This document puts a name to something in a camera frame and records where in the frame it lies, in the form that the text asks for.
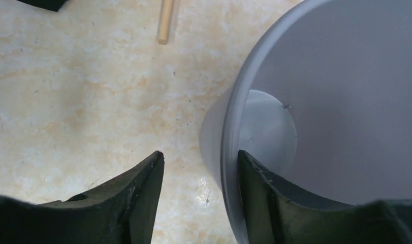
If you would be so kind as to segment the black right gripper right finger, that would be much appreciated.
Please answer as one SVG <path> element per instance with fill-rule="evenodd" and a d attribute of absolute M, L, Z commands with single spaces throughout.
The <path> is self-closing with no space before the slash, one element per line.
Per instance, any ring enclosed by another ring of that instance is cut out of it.
<path fill-rule="evenodd" d="M 249 243 L 412 243 L 412 199 L 349 205 L 309 192 L 238 153 Z"/>

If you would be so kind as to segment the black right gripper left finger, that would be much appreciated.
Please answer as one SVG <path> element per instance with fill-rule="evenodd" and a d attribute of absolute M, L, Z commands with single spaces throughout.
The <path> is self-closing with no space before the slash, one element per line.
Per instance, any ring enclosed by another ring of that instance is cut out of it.
<path fill-rule="evenodd" d="M 31 204 L 0 195 L 0 243 L 150 243 L 164 167 L 155 151 L 67 201 Z"/>

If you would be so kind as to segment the grey plastic trash bin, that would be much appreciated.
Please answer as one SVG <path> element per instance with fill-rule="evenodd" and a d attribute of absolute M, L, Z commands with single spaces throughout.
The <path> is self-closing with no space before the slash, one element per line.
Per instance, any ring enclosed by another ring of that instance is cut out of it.
<path fill-rule="evenodd" d="M 303 1 L 259 39 L 200 130 L 238 243 L 238 153 L 349 205 L 412 199 L 412 1 Z"/>

